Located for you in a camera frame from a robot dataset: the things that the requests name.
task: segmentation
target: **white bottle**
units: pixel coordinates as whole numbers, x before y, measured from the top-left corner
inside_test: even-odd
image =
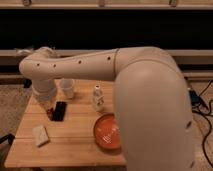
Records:
[[[93,89],[92,106],[95,111],[100,112],[103,110],[104,97],[100,85],[96,85]]]

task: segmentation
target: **orange plate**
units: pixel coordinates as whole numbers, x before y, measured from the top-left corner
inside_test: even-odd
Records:
[[[93,133],[95,141],[100,147],[109,150],[121,147],[119,129],[114,114],[105,114],[100,117],[95,123]]]

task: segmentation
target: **paper cup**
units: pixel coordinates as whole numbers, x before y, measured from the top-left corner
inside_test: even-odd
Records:
[[[64,95],[68,99],[74,98],[74,95],[75,95],[74,84],[75,84],[74,79],[65,79],[65,78],[62,78],[60,83],[59,83]]]

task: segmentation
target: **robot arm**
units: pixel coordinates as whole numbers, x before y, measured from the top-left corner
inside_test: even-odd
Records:
[[[53,59],[44,51],[20,63],[39,95],[54,89],[54,78],[115,80],[114,112],[128,171],[194,170],[190,99],[169,54],[138,47]]]

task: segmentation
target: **dark background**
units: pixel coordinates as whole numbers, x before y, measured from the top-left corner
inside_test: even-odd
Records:
[[[213,49],[211,10],[0,10],[0,49]]]

